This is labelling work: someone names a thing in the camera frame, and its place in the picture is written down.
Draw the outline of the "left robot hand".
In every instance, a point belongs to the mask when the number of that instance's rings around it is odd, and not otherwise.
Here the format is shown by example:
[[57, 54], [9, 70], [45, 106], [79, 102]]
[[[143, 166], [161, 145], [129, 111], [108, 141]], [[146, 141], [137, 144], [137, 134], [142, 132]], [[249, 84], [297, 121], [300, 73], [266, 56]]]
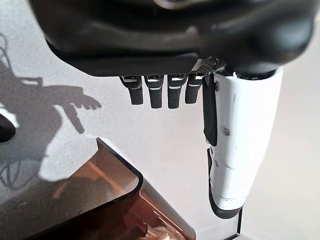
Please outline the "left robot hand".
[[95, 77], [119, 77], [133, 105], [154, 109], [202, 91], [209, 201], [243, 208], [269, 143], [282, 66], [308, 47], [317, 0], [31, 0], [51, 51]]

